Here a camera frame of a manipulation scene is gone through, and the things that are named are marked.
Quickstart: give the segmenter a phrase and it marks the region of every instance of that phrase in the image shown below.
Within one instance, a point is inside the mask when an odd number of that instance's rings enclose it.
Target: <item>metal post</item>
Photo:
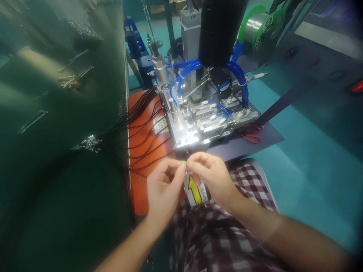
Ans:
[[[192,0],[188,0],[186,4],[187,4],[188,12],[191,13],[193,11],[193,3],[192,3]]]
[[[155,36],[154,36],[154,32],[152,30],[152,26],[151,26],[151,19],[150,19],[150,15],[149,15],[149,10],[147,9],[145,0],[141,0],[141,2],[143,3],[143,6],[144,6],[144,13],[145,13],[145,17],[146,17],[147,23],[149,24],[149,28],[150,28],[152,40],[153,41],[156,41],[155,40]]]
[[[166,16],[166,25],[168,27],[168,33],[169,33],[171,57],[172,57],[172,59],[177,59],[178,52],[177,52],[177,47],[175,44],[173,21],[172,21],[172,17],[171,17],[169,0],[164,0],[164,9],[165,9],[165,16]]]

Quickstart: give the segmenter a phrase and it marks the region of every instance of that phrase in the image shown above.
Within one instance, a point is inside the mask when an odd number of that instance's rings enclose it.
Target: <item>hand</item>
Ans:
[[[205,181],[214,201],[231,214],[233,200],[242,195],[234,185],[226,165],[221,158],[198,152],[187,160],[189,171],[193,171],[193,179],[197,186],[200,179]]]
[[[164,231],[177,208],[185,170],[185,161],[164,159],[147,177],[149,212],[146,221],[157,236]]]

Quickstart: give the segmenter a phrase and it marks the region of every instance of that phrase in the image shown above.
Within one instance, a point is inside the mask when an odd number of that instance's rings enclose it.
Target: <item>checkered fabric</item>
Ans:
[[[252,163],[230,171],[242,195],[277,212]],[[285,271],[285,264],[213,200],[193,208],[178,206],[169,238],[172,271]]]

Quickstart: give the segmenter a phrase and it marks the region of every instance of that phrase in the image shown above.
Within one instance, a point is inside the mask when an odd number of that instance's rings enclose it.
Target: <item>black cylinder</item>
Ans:
[[[208,67],[226,66],[248,0],[203,0],[199,62]]]

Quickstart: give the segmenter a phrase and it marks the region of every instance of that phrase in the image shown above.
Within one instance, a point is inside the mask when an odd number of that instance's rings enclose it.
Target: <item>red light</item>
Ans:
[[[363,80],[361,80],[351,88],[351,93],[353,94],[363,93]]]

